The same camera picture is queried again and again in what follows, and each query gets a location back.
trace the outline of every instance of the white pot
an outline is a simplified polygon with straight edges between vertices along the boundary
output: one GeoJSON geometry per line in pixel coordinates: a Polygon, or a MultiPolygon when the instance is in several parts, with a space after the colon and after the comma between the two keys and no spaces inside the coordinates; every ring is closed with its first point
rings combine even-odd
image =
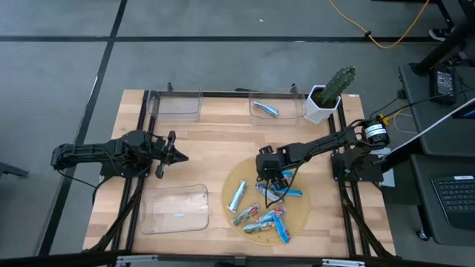
{"type": "Polygon", "coordinates": [[[336,111],[336,108],[338,107],[341,101],[341,97],[338,96],[338,98],[336,99],[335,107],[333,108],[318,107],[310,98],[310,96],[313,94],[314,90],[323,89],[323,88],[325,88],[325,85],[313,85],[313,88],[309,93],[309,97],[307,97],[307,100],[305,100],[305,110],[306,110],[305,119],[315,124],[318,124],[328,119],[328,117],[331,114],[333,114],[333,112],[336,111]]]}

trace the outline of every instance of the round wooden board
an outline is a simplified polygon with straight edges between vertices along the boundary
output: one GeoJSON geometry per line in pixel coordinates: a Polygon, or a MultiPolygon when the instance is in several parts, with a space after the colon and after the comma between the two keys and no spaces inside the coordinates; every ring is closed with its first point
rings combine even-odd
{"type": "Polygon", "coordinates": [[[292,237],[294,237],[307,223],[310,213],[310,195],[307,191],[304,179],[300,178],[297,174],[292,185],[292,189],[302,190],[304,193],[302,197],[285,196],[285,202],[275,203],[269,208],[266,208],[264,195],[255,189],[257,176],[258,173],[255,169],[255,158],[251,158],[239,164],[224,182],[223,189],[221,191],[221,208],[223,209],[223,213],[226,217],[226,220],[228,221],[228,224],[231,226],[231,228],[236,230],[240,236],[251,242],[259,245],[279,245],[283,242],[276,230],[269,229],[259,233],[246,234],[243,231],[243,227],[245,225],[255,223],[257,218],[264,215],[267,211],[273,208],[285,207],[286,212],[283,216],[283,219],[287,230],[290,233],[290,242],[292,242],[292,237]],[[248,186],[242,200],[239,203],[239,206],[237,207],[236,213],[232,213],[227,208],[227,205],[231,202],[231,199],[238,189],[241,180],[248,182],[248,186]],[[262,212],[256,214],[246,222],[242,222],[238,226],[234,226],[231,220],[250,205],[255,203],[258,203],[261,206],[262,212]]]}

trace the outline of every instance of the wooden tabletop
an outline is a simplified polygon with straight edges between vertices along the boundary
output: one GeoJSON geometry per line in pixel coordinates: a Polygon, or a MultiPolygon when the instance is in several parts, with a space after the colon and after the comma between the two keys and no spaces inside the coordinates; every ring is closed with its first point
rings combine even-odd
{"type": "MultiPolygon", "coordinates": [[[[112,138],[135,130],[143,90],[125,90],[112,138]]],[[[363,118],[358,95],[343,95],[347,123],[363,118]]],[[[335,113],[338,129],[338,114],[335,113]]],[[[328,123],[314,125],[302,119],[294,126],[254,126],[249,120],[246,98],[203,99],[198,122],[158,122],[154,133],[167,136],[176,131],[176,148],[189,157],[165,168],[163,179],[151,176],[145,188],[170,188],[204,184],[209,192],[209,224],[200,231],[145,235],[137,223],[133,252],[150,254],[252,255],[278,257],[348,257],[338,186],[333,181],[330,152],[314,156],[299,170],[309,186],[311,212],[304,229],[288,244],[256,245],[229,227],[220,205],[224,180],[242,161],[255,156],[266,145],[274,148],[291,142],[309,142],[330,133],[328,123]]],[[[97,192],[96,203],[84,248],[95,245],[117,217],[124,179],[114,177],[97,192]]],[[[395,253],[381,192],[371,183],[360,182],[364,218],[372,232],[391,253],[395,253]]],[[[120,240],[124,248],[128,231],[125,221],[120,240]]],[[[357,252],[361,253],[358,227],[353,222],[357,252]]]]}

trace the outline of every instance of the keyboard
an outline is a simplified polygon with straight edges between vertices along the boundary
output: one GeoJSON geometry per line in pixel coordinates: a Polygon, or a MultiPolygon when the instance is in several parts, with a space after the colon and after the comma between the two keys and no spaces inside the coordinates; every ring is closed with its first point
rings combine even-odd
{"type": "Polygon", "coordinates": [[[448,223],[475,231],[475,179],[473,176],[432,179],[448,223]]]}

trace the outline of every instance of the transparent container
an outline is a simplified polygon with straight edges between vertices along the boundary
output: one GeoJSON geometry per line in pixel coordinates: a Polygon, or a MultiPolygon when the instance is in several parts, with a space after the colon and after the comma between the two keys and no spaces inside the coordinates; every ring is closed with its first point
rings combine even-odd
{"type": "Polygon", "coordinates": [[[202,230],[208,222],[205,185],[149,188],[142,193],[140,231],[143,234],[202,230]]]}
{"type": "Polygon", "coordinates": [[[305,95],[297,86],[290,88],[255,88],[249,92],[249,113],[253,125],[295,125],[305,116],[305,95]],[[265,111],[259,104],[278,110],[278,116],[265,111]]]}
{"type": "Polygon", "coordinates": [[[200,88],[188,89],[168,83],[147,96],[147,111],[159,122],[196,122],[200,118],[203,93],[200,88]]]}

